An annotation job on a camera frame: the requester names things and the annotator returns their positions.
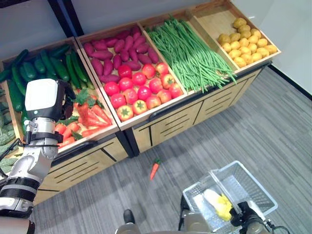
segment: white wall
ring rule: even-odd
[[[31,0],[0,9],[0,59],[66,38],[48,1]]]
[[[312,94],[312,1],[232,0],[282,51],[274,66]]]

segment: cucumber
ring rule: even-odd
[[[19,75],[18,68],[16,66],[12,67],[12,80],[15,82],[21,94],[26,95],[26,87],[23,84],[23,81]]]
[[[8,80],[8,86],[13,109],[15,111],[22,111],[24,108],[25,97],[20,93],[13,80]]]
[[[66,55],[66,65],[67,65],[67,69],[70,75],[70,80],[73,82],[74,86],[77,89],[81,89],[81,85],[80,85],[78,77],[76,76],[76,72],[74,70],[70,54]]]
[[[87,77],[85,76],[85,74],[83,73],[84,68],[81,69],[81,67],[79,66],[79,61],[78,61],[78,57],[77,57],[76,52],[75,52],[75,51],[72,51],[70,55],[71,55],[71,59],[72,59],[72,62],[73,62],[73,66],[74,66],[75,71],[76,71],[76,73],[77,73],[77,75],[78,75],[78,78],[79,78],[81,81],[83,81],[83,82],[87,82],[88,79],[87,79]]]
[[[5,69],[0,73],[0,82],[5,81],[11,74],[11,69]]]
[[[27,77],[31,80],[34,80],[37,76],[37,72],[34,66],[30,62],[23,62],[23,67],[25,69]]]
[[[45,71],[47,70],[42,62],[42,59],[40,58],[40,56],[37,56],[36,57],[36,60],[34,62],[34,66],[36,68],[36,70],[41,73],[41,74],[44,74]]]
[[[63,81],[69,81],[69,75],[68,75],[66,67],[63,65],[63,63],[54,57],[50,57],[50,61],[52,62],[55,70],[57,71],[57,73],[61,77],[61,79]]]
[[[41,59],[42,59],[42,62],[44,64],[44,66],[46,67],[46,69],[54,76],[56,76],[56,71],[54,70],[51,62],[50,62],[50,59],[47,55],[47,52],[45,50],[41,50],[40,52],[40,56],[41,56]]]
[[[70,48],[70,45],[65,44],[61,45],[53,50],[50,51],[49,55],[55,58],[60,58],[62,55],[64,55]]]

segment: wooden drawer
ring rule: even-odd
[[[64,191],[127,157],[117,137],[51,168],[34,204]]]

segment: carrot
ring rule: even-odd
[[[55,126],[55,131],[58,132],[59,134],[63,134],[65,130],[66,126],[64,124],[59,123]]]
[[[91,110],[99,117],[101,117],[105,122],[107,122],[109,125],[112,124],[111,119],[108,118],[106,113],[99,107],[99,105],[94,105]]]
[[[59,149],[64,147],[64,146],[66,146],[66,145],[69,145],[69,144],[71,144],[73,142],[75,142],[75,139],[74,139],[73,136],[71,136],[70,138],[67,138],[66,140],[64,140],[63,143],[58,144]]]
[[[76,124],[75,122],[70,123],[65,132],[63,133],[63,140],[66,140],[67,138],[69,138],[72,135],[72,131],[73,132],[77,132],[80,129],[79,125]]]
[[[150,175],[150,180],[153,180],[156,172],[158,171],[159,169],[159,165],[160,165],[160,160],[159,159],[156,159],[154,164],[153,164],[153,167],[152,167],[152,171],[151,171],[151,175]]]

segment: produce display stand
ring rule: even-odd
[[[101,39],[115,35],[117,32],[129,29],[137,24],[141,28],[142,34],[146,37],[148,43],[158,53],[160,60],[165,61],[162,54],[148,36],[145,28],[151,28],[163,24],[170,16],[173,16],[177,20],[187,21],[193,31],[195,31],[212,50],[221,55],[237,75],[237,84],[230,80],[222,89],[209,87],[208,91],[204,93],[201,91],[195,92],[190,90],[187,94],[184,94],[177,99],[173,99],[170,102],[160,105],[157,108],[151,109],[146,113],[125,122],[120,122],[102,87],[103,84],[99,81],[82,45],[92,39]],[[252,28],[258,29],[229,0],[213,0],[209,3],[169,12],[161,16],[139,20],[120,27],[76,38],[80,49],[82,50],[82,54],[92,71],[94,79],[98,83],[119,128],[127,135],[136,156],[234,105],[248,89],[261,70],[271,63],[274,56],[281,53],[281,51],[277,49],[276,53],[250,65],[239,68],[217,42],[219,34],[230,34],[235,32],[235,29],[232,28],[232,23],[238,17],[244,18],[247,21],[247,24]],[[261,32],[261,35],[262,38],[268,40],[268,44],[273,45],[263,32]],[[176,82],[181,85],[178,77],[174,74],[173,76],[175,77]]]
[[[95,93],[97,94],[99,101],[104,105],[104,109],[107,113],[109,113],[112,125],[59,149],[58,157],[53,161],[50,173],[39,188],[34,201],[35,204],[38,204],[104,170],[105,168],[112,166],[127,156],[133,156],[133,152],[128,141],[126,140],[126,137],[119,130],[114,118],[112,117],[109,108],[103,99],[103,96],[94,81],[88,66],[85,64],[85,60],[83,59],[80,49],[73,37],[30,50],[26,60],[36,56],[42,49],[50,50],[63,44],[71,45],[72,49],[77,52],[91,82],[95,87]],[[15,57],[16,56],[13,56],[2,60],[0,63],[1,71],[11,61],[13,61]],[[21,114],[13,109],[7,81],[3,82],[1,85],[5,90],[5,97],[9,103],[9,110],[14,125],[15,135],[16,137],[23,139],[22,125],[20,122]],[[22,153],[22,148],[19,148],[18,153]]]

